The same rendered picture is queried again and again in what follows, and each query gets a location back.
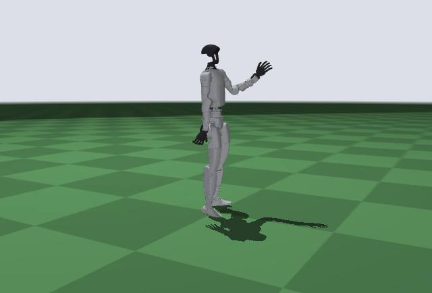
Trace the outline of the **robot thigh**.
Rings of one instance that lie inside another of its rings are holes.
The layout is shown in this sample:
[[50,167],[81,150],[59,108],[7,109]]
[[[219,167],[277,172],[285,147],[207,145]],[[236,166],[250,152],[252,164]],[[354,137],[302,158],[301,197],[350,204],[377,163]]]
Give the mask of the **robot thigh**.
[[207,138],[212,138],[212,140],[210,140],[207,145],[209,164],[206,166],[209,166],[210,172],[213,175],[213,172],[219,167],[221,158],[221,135],[219,128],[215,126],[215,123],[209,124]]
[[220,158],[219,167],[217,171],[223,167],[230,149],[230,130],[227,123],[225,122],[223,123],[223,127],[220,130],[220,134],[221,134],[221,158]]

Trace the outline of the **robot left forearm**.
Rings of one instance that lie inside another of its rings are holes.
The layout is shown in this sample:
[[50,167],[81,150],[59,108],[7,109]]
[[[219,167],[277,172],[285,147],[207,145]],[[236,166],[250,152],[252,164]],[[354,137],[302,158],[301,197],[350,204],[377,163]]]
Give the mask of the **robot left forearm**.
[[252,79],[247,79],[247,81],[244,81],[243,83],[237,84],[239,91],[245,91],[245,89],[249,88],[249,86],[252,86],[255,82],[257,82],[258,78],[255,75]]

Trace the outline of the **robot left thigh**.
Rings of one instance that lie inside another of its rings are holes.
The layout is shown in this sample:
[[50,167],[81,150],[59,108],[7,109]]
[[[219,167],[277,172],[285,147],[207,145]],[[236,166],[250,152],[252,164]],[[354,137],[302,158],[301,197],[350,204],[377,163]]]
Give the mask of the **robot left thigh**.
[[223,123],[223,127],[220,130],[220,134],[221,134],[221,158],[220,158],[219,167],[217,171],[223,167],[230,149],[230,130],[227,123],[225,122]]

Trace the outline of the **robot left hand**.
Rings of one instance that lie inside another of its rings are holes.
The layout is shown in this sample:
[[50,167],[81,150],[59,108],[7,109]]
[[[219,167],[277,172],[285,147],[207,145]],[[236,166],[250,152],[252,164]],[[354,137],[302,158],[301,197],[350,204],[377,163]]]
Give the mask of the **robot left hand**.
[[[266,64],[265,64],[266,63]],[[263,76],[266,72],[268,72],[270,69],[267,69],[268,67],[270,67],[271,65],[268,65],[270,63],[267,63],[267,61],[265,61],[262,65],[261,62],[258,64],[256,73],[254,73],[250,79],[252,79],[255,75],[257,76],[258,79],[260,79],[260,76]],[[261,66],[260,66],[261,65]],[[268,66],[267,66],[268,65]],[[265,71],[266,70],[266,71]]]

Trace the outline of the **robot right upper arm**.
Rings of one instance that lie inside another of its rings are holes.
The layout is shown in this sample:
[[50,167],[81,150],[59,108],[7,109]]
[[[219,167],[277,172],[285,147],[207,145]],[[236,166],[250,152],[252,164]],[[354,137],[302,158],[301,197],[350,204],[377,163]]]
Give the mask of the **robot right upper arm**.
[[[200,75],[202,103],[203,103],[204,99],[210,99],[209,93],[210,93],[211,81],[212,81],[211,72],[204,72]],[[211,101],[211,104],[210,104],[210,107],[211,107],[213,105],[213,100],[210,99],[210,101]]]

